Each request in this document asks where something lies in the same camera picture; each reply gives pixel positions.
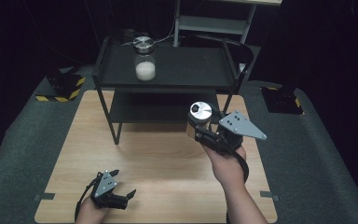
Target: shelf top surface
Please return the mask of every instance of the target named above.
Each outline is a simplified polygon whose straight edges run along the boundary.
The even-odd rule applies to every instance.
[[[230,89],[234,78],[223,49],[156,47],[156,76],[136,77],[132,46],[107,46],[98,79],[102,87]]]

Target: lower shelf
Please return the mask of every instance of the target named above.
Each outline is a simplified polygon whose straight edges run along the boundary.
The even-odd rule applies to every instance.
[[[187,121],[190,106],[198,101],[219,108],[215,91],[115,90],[109,116],[114,123],[181,123]]]

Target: forearm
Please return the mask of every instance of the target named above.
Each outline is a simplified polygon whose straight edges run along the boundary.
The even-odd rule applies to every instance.
[[[224,188],[227,212],[232,224],[267,223],[244,185]]]

